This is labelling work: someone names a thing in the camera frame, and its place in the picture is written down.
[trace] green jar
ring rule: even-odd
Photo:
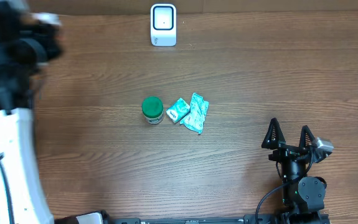
[[[164,119],[164,106],[156,96],[147,97],[141,105],[144,117],[150,124],[159,124]]]

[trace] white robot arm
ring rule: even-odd
[[[0,110],[0,224],[54,223],[39,180],[28,108]]]

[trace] white device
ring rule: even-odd
[[[176,45],[176,8],[172,4],[151,7],[151,43],[154,46]]]

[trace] teal packet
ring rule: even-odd
[[[190,105],[188,105],[182,98],[178,99],[169,109],[166,114],[172,119],[173,123],[180,121],[187,113],[190,112]]]
[[[195,131],[198,134],[202,133],[204,129],[204,121],[209,109],[209,102],[204,100],[204,97],[193,93],[190,102],[191,112],[180,121],[180,124],[191,131]]]

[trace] wood grain surface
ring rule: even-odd
[[[65,55],[37,100],[37,158],[56,218],[229,217],[255,212],[280,184],[271,118],[287,143],[302,125],[334,153],[310,175],[328,183],[332,223],[358,223],[358,11],[192,14],[177,45],[153,47],[149,16],[63,17]],[[210,102],[204,132],[147,124],[141,102]],[[269,198],[261,213],[281,207]]]
[[[35,12],[76,16],[149,14],[161,2],[175,5],[181,14],[358,10],[358,0],[28,0]]]

